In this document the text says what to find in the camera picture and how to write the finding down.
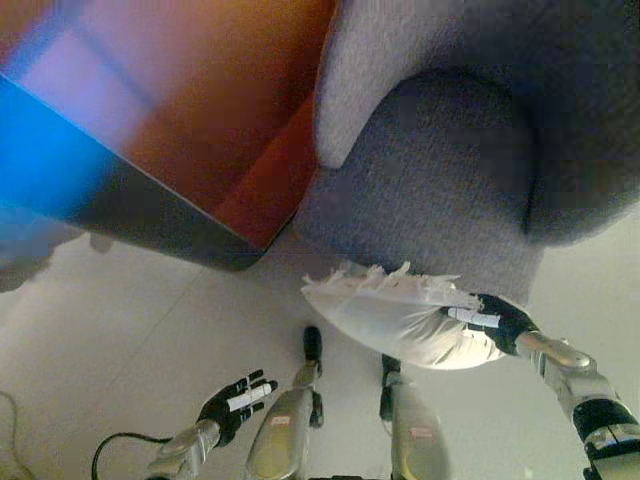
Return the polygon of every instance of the tile floor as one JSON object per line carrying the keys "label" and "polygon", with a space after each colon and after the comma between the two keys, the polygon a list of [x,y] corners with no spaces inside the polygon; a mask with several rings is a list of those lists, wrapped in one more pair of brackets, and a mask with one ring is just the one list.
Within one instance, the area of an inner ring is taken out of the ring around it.
{"label": "tile floor", "polygon": [[[532,306],[548,333],[598,357],[636,413],[639,218],[551,251]],[[242,273],[123,244],[99,254],[87,236],[63,245],[35,281],[0,295],[0,389],[20,406],[22,457],[39,479],[87,479],[95,447],[111,433],[171,434],[210,393],[256,368],[289,384],[303,328],[316,324],[325,338],[326,424],[312,437],[310,473],[387,478],[379,357],[318,318],[298,293],[305,273],[321,277],[336,263],[290,233]],[[408,370],[442,418],[456,479],[578,478],[580,445],[526,365]],[[259,422],[215,452],[201,478],[241,479]],[[103,455],[101,478],[140,480],[152,458],[153,447],[118,441]]]}

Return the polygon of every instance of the white pillow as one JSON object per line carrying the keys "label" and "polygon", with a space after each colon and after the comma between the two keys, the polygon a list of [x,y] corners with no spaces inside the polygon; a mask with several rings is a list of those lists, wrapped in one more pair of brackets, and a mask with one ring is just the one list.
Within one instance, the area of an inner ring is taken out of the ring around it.
{"label": "white pillow", "polygon": [[440,307],[478,310],[480,301],[455,288],[455,276],[409,275],[410,264],[344,265],[327,279],[305,277],[307,301],[330,323],[379,352],[424,368],[472,368],[503,356],[483,332],[469,330]]}

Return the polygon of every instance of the gray fabric sofa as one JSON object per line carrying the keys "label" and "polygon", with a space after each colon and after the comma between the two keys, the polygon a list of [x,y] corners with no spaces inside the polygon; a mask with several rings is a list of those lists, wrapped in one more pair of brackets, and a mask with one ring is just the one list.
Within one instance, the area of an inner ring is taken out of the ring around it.
{"label": "gray fabric sofa", "polygon": [[639,59],[637,1],[340,2],[298,233],[526,304],[640,196]]}

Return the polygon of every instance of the silver robotic arm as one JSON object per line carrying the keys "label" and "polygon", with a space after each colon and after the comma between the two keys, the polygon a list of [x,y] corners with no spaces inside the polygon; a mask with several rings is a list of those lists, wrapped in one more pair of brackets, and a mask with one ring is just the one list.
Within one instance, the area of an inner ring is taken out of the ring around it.
{"label": "silver robotic arm", "polygon": [[640,425],[596,361],[566,341],[540,333],[529,316],[505,300],[479,295],[480,312],[447,309],[449,316],[483,330],[498,348],[528,360],[556,393],[589,458],[586,480],[640,479]]}
{"label": "silver robotic arm", "polygon": [[240,426],[264,408],[261,400],[278,388],[276,381],[267,381],[263,375],[257,370],[209,399],[195,425],[160,447],[149,464],[148,480],[195,478],[211,451],[231,442]]}
{"label": "silver robotic arm", "polygon": [[516,350],[556,392],[578,432],[591,462],[585,479],[639,479],[640,425],[609,380],[598,373],[596,361],[540,332],[522,333]]}

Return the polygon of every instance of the black glove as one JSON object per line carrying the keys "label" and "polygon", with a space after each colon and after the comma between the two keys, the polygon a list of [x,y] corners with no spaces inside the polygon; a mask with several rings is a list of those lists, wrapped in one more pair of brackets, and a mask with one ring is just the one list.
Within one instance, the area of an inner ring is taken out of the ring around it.
{"label": "black glove", "polygon": [[539,328],[533,320],[518,307],[493,295],[479,294],[482,302],[480,313],[499,315],[498,328],[480,327],[484,333],[496,342],[496,346],[508,355],[518,355],[516,339],[523,332],[536,332]]}
{"label": "black glove", "polygon": [[220,441],[216,447],[224,447],[229,444],[229,442],[234,439],[240,426],[249,420],[254,412],[264,408],[263,402],[257,402],[231,411],[229,400],[249,393],[258,387],[266,386],[267,384],[272,392],[278,388],[277,382],[269,382],[264,378],[260,379],[263,375],[264,372],[262,370],[257,370],[248,377],[226,386],[202,407],[198,421],[205,419],[212,420],[220,427]]}

